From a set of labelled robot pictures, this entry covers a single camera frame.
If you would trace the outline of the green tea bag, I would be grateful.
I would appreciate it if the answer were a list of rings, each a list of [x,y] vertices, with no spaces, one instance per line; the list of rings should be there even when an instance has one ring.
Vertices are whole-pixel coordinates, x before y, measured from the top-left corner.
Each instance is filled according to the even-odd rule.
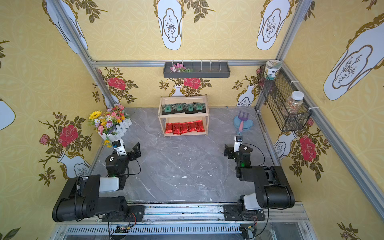
[[[186,114],[196,114],[199,111],[197,110],[197,104],[195,103],[188,103],[185,104],[185,113]]]
[[[161,114],[162,115],[170,115],[170,114],[174,114],[175,113],[175,110],[174,110],[174,105],[173,104],[168,104],[168,105],[162,105],[161,106]]]
[[[173,111],[174,111],[174,114],[185,113],[186,103],[173,104]]]
[[[194,103],[197,113],[206,113],[206,104],[205,103]]]

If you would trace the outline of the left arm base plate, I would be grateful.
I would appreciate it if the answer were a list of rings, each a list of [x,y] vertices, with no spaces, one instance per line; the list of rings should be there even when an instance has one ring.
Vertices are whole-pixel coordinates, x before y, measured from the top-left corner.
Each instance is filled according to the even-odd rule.
[[[143,205],[133,205],[133,206],[123,206],[121,211],[116,211],[108,213],[102,217],[102,222],[131,222],[137,223],[143,220],[145,213],[145,206]]]

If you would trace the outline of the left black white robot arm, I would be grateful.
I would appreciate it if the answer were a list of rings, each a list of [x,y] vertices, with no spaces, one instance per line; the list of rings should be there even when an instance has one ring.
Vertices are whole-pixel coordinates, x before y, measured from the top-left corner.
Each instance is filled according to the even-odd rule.
[[[131,152],[125,150],[121,140],[113,142],[114,151],[106,158],[107,176],[78,176],[68,179],[52,212],[56,223],[81,221],[100,216],[103,222],[140,222],[144,206],[129,206],[126,198],[100,197],[124,189],[130,176],[129,163],[141,157],[140,143]]]

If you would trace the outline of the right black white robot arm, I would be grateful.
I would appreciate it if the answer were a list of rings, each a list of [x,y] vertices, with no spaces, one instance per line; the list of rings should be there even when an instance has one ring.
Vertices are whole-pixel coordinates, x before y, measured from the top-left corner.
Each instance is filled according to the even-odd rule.
[[[240,145],[237,149],[225,145],[224,156],[236,162],[236,177],[242,182],[252,182],[254,192],[238,200],[238,209],[258,211],[261,209],[284,210],[295,205],[295,197],[286,175],[280,166],[252,166],[253,149]]]

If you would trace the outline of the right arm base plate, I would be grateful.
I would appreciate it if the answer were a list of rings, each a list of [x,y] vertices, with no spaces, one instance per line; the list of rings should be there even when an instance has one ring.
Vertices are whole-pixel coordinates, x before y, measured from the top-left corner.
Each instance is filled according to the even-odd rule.
[[[246,210],[237,205],[221,205],[220,212],[227,222],[233,221],[264,221],[266,216],[263,210]]]

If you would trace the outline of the wooden two-tier shelf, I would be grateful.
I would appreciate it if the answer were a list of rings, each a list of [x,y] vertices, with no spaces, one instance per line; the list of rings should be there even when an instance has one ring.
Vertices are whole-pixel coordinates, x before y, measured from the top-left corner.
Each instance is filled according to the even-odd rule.
[[[186,114],[186,113],[177,113],[177,114],[162,114],[162,105],[169,104],[193,104],[193,103],[204,103],[206,105],[205,113],[194,113],[194,114]],[[208,96],[203,95],[199,97],[161,97],[159,103],[158,110],[158,118],[161,124],[161,129],[163,135],[165,137],[176,137],[177,135],[173,135],[172,133],[165,133],[166,124],[170,123],[186,123],[186,122],[194,122],[194,121],[202,121],[204,126],[204,132],[190,132],[183,134],[184,136],[196,136],[196,135],[207,135],[209,130],[210,123],[210,110],[208,105]]]

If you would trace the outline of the red tea bag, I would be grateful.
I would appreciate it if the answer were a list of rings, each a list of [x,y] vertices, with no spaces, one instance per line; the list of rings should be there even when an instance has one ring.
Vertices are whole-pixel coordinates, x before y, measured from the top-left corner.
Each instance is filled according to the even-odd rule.
[[[173,126],[173,135],[181,135],[181,125],[180,123],[172,123]]]
[[[195,121],[196,131],[202,133],[205,131],[204,123],[202,120]]]
[[[197,132],[196,122],[188,122],[189,133]]]
[[[181,127],[181,134],[186,134],[190,131],[188,123],[180,123],[180,127]]]
[[[172,133],[173,133],[173,124],[166,123],[165,134],[172,134]]]

